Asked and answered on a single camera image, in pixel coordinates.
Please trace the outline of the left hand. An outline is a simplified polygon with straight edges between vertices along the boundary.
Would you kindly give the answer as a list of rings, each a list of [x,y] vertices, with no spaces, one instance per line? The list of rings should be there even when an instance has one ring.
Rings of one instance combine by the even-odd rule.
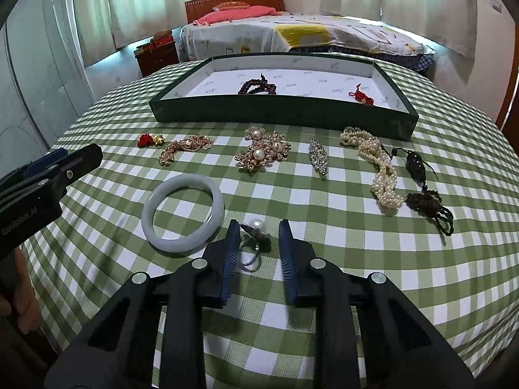
[[[1,296],[1,315],[7,316],[16,310],[18,313],[18,328],[27,335],[29,332],[36,331],[41,324],[41,310],[35,298],[35,291],[28,274],[26,258],[20,248],[12,252],[18,282],[14,290],[13,301],[8,301]]]

